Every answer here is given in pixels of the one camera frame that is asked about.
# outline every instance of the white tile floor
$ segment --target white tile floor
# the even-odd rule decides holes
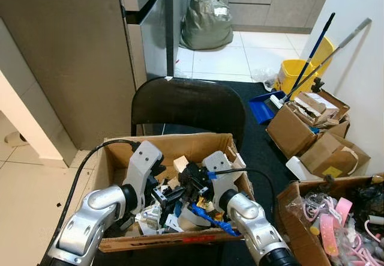
[[[176,77],[252,82],[259,70],[278,72],[285,59],[298,59],[309,35],[234,32],[232,43],[214,50],[179,48]]]
[[[308,35],[235,32],[232,43],[216,50],[180,48],[177,76],[252,82],[257,69],[278,71],[283,59],[298,58]],[[2,265],[36,265],[50,241],[68,191],[87,151],[69,169],[41,164],[29,146],[9,147],[4,137],[16,131],[0,112],[0,256]],[[68,215],[91,190],[96,156],[82,172]]]
[[[52,237],[77,167],[88,152],[79,151],[69,169],[47,167],[31,146],[12,148],[4,142],[13,131],[16,129],[0,112],[1,264],[36,265]],[[95,163],[93,156],[85,165],[67,216],[90,191]]]

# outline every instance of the refrigerator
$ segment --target refrigerator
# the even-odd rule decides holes
[[[129,135],[134,93],[166,75],[163,11],[164,0],[0,0],[29,68],[85,150]]]

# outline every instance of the yellow mop bucket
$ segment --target yellow mop bucket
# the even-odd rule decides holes
[[[331,41],[324,37],[322,42],[320,43],[319,48],[316,50],[308,68],[305,70],[304,75],[301,80],[305,79],[322,61],[326,59],[333,51],[334,46]],[[327,61],[323,67],[319,69],[311,78],[309,78],[302,86],[300,86],[290,97],[293,100],[300,92],[311,92],[311,86],[313,84],[313,80],[316,77],[321,77],[324,71],[328,68],[329,63],[331,63],[330,59]],[[305,60],[301,59],[292,59],[292,60],[284,60],[281,63],[279,74],[276,77],[274,87],[277,91],[282,90],[284,93],[289,93],[293,85],[296,82],[302,68],[305,65]]]

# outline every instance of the black cable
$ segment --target black cable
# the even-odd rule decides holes
[[[242,169],[229,169],[229,170],[223,170],[223,171],[216,171],[215,175],[218,175],[218,174],[228,174],[228,173],[234,173],[234,172],[244,172],[244,171],[245,172],[258,173],[258,174],[262,175],[264,178],[266,178],[268,180],[269,186],[271,188],[271,194],[272,194],[272,209],[271,209],[271,213],[272,213],[272,220],[274,221],[274,210],[275,210],[276,192],[275,192],[275,188],[273,186],[272,180],[270,179],[270,177],[268,177],[267,174],[263,173],[260,170],[256,170],[256,169],[242,168]]]
[[[140,145],[140,142],[134,142],[134,141],[130,141],[130,140],[126,140],[126,139],[115,139],[115,140],[111,140],[111,141],[107,141],[107,142],[103,142],[101,143],[99,146],[96,146],[94,149],[92,149],[88,154],[87,156],[85,156],[85,158],[83,159],[83,162],[80,164],[75,176],[74,176],[74,180],[73,180],[73,183],[72,183],[72,186],[71,186],[71,190],[68,194],[68,198],[67,198],[67,201],[65,202],[65,205],[64,205],[64,208],[61,212],[61,216],[59,218],[59,222],[56,226],[56,229],[53,233],[53,236],[52,236],[52,239],[51,241],[49,242],[49,245],[48,245],[48,248],[43,256],[43,259],[41,261],[41,265],[43,265],[43,261],[44,259],[47,257],[47,254],[48,254],[48,251],[49,249],[51,248],[53,242],[55,241],[56,237],[58,236],[58,234],[60,233],[60,230],[61,230],[61,227],[62,227],[62,224],[64,222],[64,219],[65,219],[65,216],[67,215],[67,212],[68,212],[68,209],[69,209],[69,206],[71,204],[71,200],[72,200],[72,196],[73,196],[73,193],[76,189],[76,185],[77,185],[77,181],[79,180],[79,177],[80,177],[80,174],[81,174],[81,171],[83,170],[84,168],[84,165],[85,163],[89,160],[89,158],[91,158],[91,156],[96,153],[100,148],[102,147],[105,147],[105,146],[108,146],[110,144],[114,144],[114,143],[126,143],[126,144],[130,144],[132,146],[132,152],[135,152],[137,147],[139,147]]]

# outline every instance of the red label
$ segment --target red label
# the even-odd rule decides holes
[[[215,235],[187,237],[182,239],[183,243],[199,243],[199,242],[209,242],[213,240],[215,240]]]

